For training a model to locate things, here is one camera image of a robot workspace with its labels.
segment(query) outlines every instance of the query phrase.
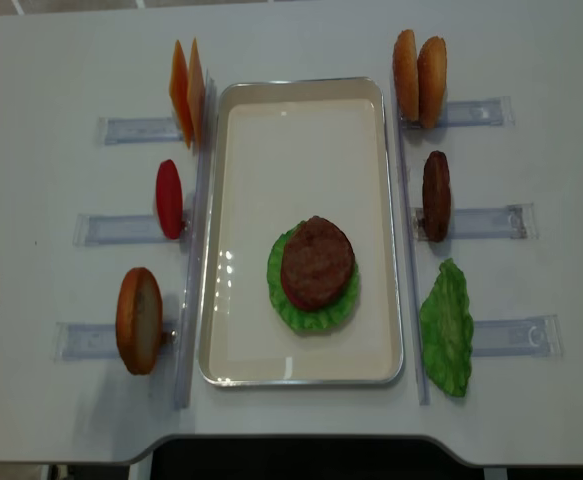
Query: plastic food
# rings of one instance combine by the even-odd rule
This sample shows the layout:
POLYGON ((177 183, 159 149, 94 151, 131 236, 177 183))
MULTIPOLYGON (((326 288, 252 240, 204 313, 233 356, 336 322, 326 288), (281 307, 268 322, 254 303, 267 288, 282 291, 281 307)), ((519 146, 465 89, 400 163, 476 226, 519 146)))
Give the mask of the plastic food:
POLYGON ((267 262, 267 283, 269 284, 269 300, 271 305, 278 312, 282 320, 292 330, 303 332, 311 330, 326 330, 340 325, 346 320, 355 307, 360 289, 360 274, 358 265, 354 264, 353 274, 349 283, 344 289, 342 296, 334 303, 319 310, 306 312, 293 306, 282 288, 281 270, 284 246, 287 240, 293 235, 298 224, 288 232, 282 234, 273 244, 269 260, 267 262))
POLYGON ((393 82, 400 111, 410 121, 419 118, 418 54, 413 30, 404 30, 393 46, 393 82))
POLYGON ((329 220, 311 217, 284 246, 282 288, 300 310, 318 310, 342 295, 354 263, 353 248, 342 230, 329 220))
POLYGON ((187 87, 187 102, 191 111, 195 143, 202 146, 202 114, 204 112, 204 77, 198 54, 198 42, 194 38, 189 57, 189 84, 187 87))
POLYGON ((184 227, 182 221, 182 185, 172 160, 160 164, 155 184, 155 203, 164 236, 176 240, 184 227))
POLYGON ((162 337, 162 296, 155 277, 144 267, 132 268, 124 276, 115 337, 127 370, 133 375, 151 373, 162 337))
POLYGON ((453 259, 440 264, 440 274, 420 308, 424 368, 442 391, 464 397, 471 376, 473 318, 467 281, 453 259))
POLYGON ((431 37, 424 42, 418 56, 420 124, 433 128, 442 111, 447 88, 447 45, 443 38, 431 37))
POLYGON ((447 236, 451 219, 451 187, 449 186, 447 156, 431 152, 424 165, 422 205, 424 231, 432 242, 441 242, 447 236))
POLYGON ((180 41, 175 42, 173 50, 173 60, 171 62, 171 81, 169 82, 169 95, 173 103, 173 109, 180 122, 180 128, 184 136, 184 143, 187 148, 191 147, 193 137, 193 124, 191 123, 191 112, 187 102, 187 89, 189 86, 189 73, 187 72, 187 61, 184 58, 180 41))

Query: clear plastic holder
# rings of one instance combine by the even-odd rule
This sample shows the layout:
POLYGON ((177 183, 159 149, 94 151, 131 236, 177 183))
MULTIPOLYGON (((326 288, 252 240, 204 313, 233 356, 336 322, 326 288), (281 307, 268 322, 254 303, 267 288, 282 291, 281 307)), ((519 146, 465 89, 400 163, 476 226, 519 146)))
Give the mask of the clear plastic holder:
POLYGON ((155 215, 79 214, 73 234, 76 247, 173 242, 164 236, 155 215))
MULTIPOLYGON (((411 211, 416 240, 427 241, 424 212, 411 211)), ((533 204, 507 205, 500 208, 467 208, 454 210, 447 237, 449 239, 531 239, 538 238, 533 204)))
MULTIPOLYGON (((115 338, 115 325, 58 323, 56 325, 55 361, 108 360, 120 358, 115 338)), ((160 355, 173 352, 177 343, 175 325, 162 325, 160 355)))
POLYGON ((557 315, 473 322, 474 357, 562 355, 557 315))
MULTIPOLYGON (((415 261, 415 243, 424 238, 420 232, 421 209, 412 209, 409 199, 409 172, 404 152, 403 129, 421 128, 405 121, 396 101, 395 87, 391 84, 391 101, 397 114, 394 122, 399 183, 402 193, 404 218, 407 222, 406 267, 410 276, 408 295, 415 314, 412 316, 413 346, 416 382, 420 405, 430 403, 429 381, 422 359, 422 337, 419 309, 418 273, 415 261)), ((466 127, 479 125, 510 126, 514 124, 511 100, 499 97, 484 101, 447 102, 438 127, 466 127)), ((451 229, 450 238, 536 238, 537 228, 531 204, 511 205, 496 209, 456 210, 458 218, 451 229)), ((562 341, 556 316, 531 317, 518 320, 474 321, 473 357, 508 357, 519 355, 560 355, 562 341)))
MULTIPOLYGON (((405 129, 422 128, 419 123, 409 122, 404 117, 400 117, 400 123, 405 129)), ((485 125, 506 127, 515 125, 511 97, 446 102, 434 128, 485 125)))
POLYGON ((200 299, 202 298, 206 277, 208 235, 210 223, 207 219, 209 199, 213 195, 210 183, 211 172, 215 169, 215 143, 218 123, 218 105, 215 82, 207 71, 205 81, 204 114, 202 117, 202 144, 198 149, 198 172, 193 198, 193 214, 190 223, 189 265, 187 267, 187 289, 180 320, 175 382, 175 408, 189 405, 191 377, 193 375, 196 330, 199 324, 200 299))
POLYGON ((100 145, 182 141, 182 130, 173 117, 100 118, 97 128, 100 145))

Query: black object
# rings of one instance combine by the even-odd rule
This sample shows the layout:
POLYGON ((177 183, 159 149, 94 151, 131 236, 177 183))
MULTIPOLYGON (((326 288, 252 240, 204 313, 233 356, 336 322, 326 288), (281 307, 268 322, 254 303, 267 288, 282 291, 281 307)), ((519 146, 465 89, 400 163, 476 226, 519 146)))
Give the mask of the black object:
POLYGON ((509 480, 583 480, 583 468, 508 468, 509 480))
POLYGON ((153 452, 152 480, 483 480, 422 439, 373 437, 195 438, 153 452))
POLYGON ((69 465, 68 479, 60 480, 128 480, 129 467, 112 465, 69 465))

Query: sesame-free bun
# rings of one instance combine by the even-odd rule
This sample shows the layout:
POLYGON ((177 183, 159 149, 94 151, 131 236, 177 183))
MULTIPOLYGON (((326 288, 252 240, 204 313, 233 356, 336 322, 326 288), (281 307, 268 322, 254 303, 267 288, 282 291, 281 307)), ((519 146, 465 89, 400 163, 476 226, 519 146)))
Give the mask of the sesame-free bun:
POLYGON ((431 37, 418 56, 418 86, 420 90, 420 124, 433 128, 442 110, 447 87, 447 46, 444 39, 431 37))
POLYGON ((403 30, 393 46, 393 81, 400 111, 418 120, 418 59, 413 30, 403 30))
POLYGON ((122 280, 115 318, 118 351, 130 373, 151 373, 161 336, 162 297, 158 283, 146 268, 132 268, 122 280))

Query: white tray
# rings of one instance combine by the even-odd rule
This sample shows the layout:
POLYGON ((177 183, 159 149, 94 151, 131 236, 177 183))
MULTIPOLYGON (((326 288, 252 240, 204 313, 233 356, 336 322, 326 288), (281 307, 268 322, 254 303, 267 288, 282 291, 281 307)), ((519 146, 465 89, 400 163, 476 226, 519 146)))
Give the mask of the white tray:
POLYGON ((402 366, 394 228, 378 86, 353 78, 229 87, 220 99, 199 364, 217 386, 385 383, 402 366), (267 258, 313 215, 360 270, 341 328, 298 335, 269 301, 267 258))

